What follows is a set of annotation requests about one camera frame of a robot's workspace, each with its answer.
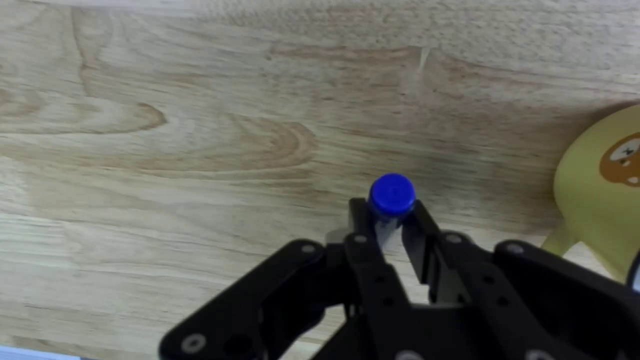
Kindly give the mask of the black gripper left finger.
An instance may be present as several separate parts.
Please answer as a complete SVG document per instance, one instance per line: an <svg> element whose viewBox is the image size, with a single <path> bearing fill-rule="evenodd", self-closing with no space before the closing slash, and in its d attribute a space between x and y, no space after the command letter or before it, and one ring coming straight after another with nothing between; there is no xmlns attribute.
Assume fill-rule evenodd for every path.
<svg viewBox="0 0 640 360"><path fill-rule="evenodd" d="M291 240L163 334L159 360L279 360L332 305L343 324L310 360L425 360L418 322L364 199L341 242Z"/></svg>

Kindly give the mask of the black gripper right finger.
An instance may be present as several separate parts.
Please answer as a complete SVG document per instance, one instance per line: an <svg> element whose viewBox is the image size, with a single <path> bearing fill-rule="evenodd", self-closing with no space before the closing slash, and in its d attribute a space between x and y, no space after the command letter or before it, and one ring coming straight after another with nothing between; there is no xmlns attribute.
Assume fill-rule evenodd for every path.
<svg viewBox="0 0 640 360"><path fill-rule="evenodd" d="M522 240L484 250L425 207L401 242L429 303L425 360L640 360L640 295Z"/></svg>

